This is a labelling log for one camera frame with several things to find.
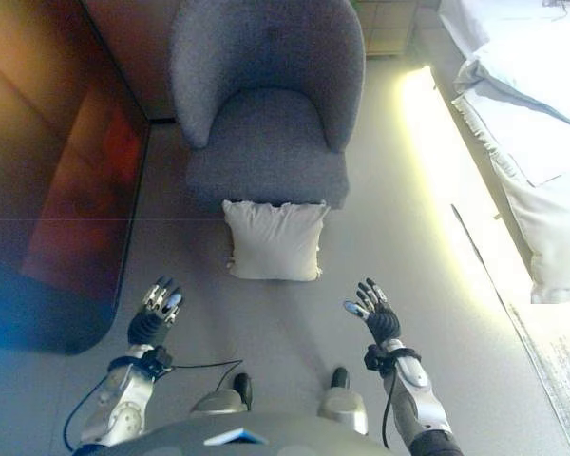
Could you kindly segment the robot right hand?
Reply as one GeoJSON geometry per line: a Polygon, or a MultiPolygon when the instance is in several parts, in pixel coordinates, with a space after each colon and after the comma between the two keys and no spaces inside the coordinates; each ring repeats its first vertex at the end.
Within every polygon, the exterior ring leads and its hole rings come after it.
{"type": "Polygon", "coordinates": [[[365,322],[377,345],[401,335],[400,321],[382,288],[371,278],[357,283],[357,301],[345,300],[344,309],[365,322]]]}

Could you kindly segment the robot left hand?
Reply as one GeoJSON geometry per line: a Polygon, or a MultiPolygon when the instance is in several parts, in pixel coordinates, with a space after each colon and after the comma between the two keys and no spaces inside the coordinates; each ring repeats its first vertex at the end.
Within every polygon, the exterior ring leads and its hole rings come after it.
{"type": "Polygon", "coordinates": [[[128,326],[128,343],[152,347],[161,345],[183,302],[182,288],[171,277],[160,277],[144,294],[142,306],[128,326]]]}

